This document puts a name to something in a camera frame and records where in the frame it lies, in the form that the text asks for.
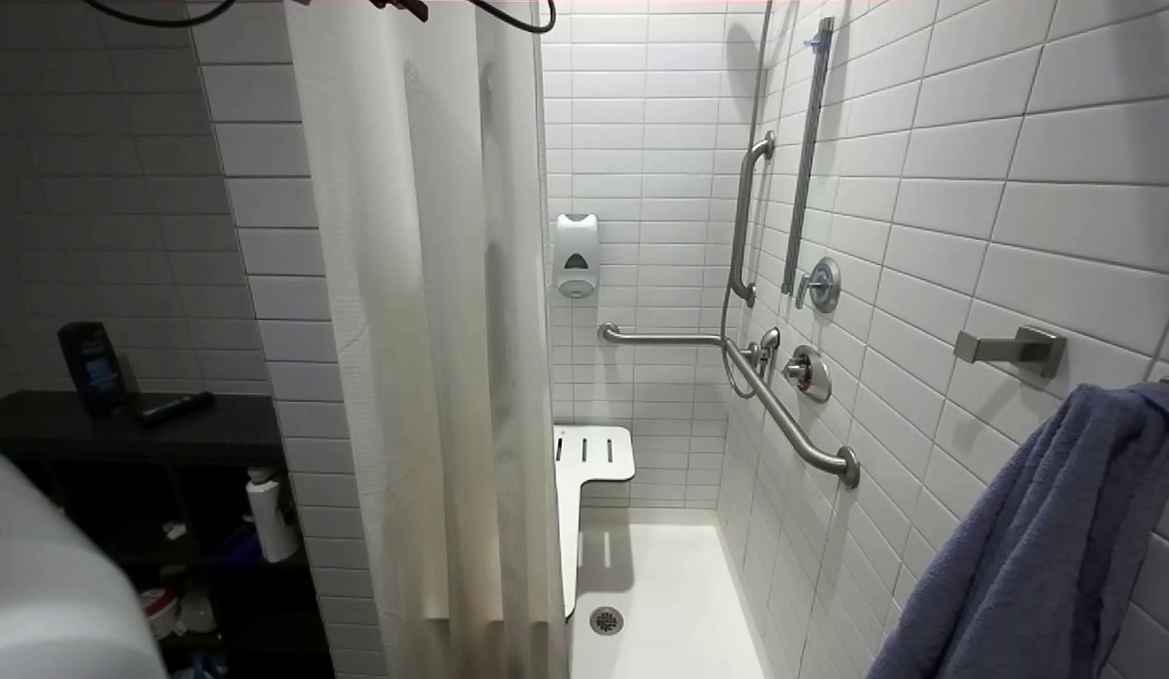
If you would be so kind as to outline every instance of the wall-mounted dispenser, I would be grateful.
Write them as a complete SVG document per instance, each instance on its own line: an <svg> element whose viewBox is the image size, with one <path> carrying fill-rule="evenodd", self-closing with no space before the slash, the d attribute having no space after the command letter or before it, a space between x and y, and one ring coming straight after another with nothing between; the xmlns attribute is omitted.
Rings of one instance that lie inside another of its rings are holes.
<svg viewBox="0 0 1169 679"><path fill-rule="evenodd" d="M592 299L598 276L597 215L553 217L553 287L567 299Z"/></svg>

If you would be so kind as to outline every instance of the towel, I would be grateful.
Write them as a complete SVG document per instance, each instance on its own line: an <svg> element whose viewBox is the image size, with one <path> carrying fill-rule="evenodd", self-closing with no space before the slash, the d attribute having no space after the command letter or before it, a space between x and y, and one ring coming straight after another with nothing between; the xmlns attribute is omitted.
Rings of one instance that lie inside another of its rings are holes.
<svg viewBox="0 0 1169 679"><path fill-rule="evenodd" d="M1087 679L1169 498L1169 386L1077 387L918 583L871 679Z"/></svg>

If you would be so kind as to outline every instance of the shower curtain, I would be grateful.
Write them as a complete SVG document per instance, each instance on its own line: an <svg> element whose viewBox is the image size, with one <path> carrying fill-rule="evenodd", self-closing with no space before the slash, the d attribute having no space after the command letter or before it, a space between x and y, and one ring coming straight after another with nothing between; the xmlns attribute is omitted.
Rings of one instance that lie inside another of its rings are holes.
<svg viewBox="0 0 1169 679"><path fill-rule="evenodd" d="M383 664L557 679L539 44L431 9L286 9Z"/></svg>

